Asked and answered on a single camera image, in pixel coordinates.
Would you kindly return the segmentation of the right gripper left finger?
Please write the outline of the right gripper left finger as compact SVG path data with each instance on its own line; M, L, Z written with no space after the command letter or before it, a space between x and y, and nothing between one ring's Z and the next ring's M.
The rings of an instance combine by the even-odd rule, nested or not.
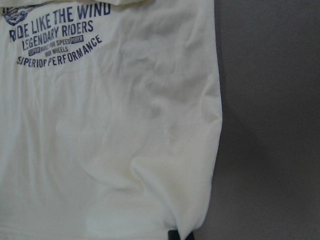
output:
M169 230L168 231L168 240L181 240L181 236L178 230Z

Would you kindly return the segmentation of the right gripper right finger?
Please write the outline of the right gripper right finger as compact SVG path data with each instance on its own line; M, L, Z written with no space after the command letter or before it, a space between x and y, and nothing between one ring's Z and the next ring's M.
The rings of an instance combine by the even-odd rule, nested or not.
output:
M195 236L192 231L188 234L188 236L186 237L186 240L195 240Z

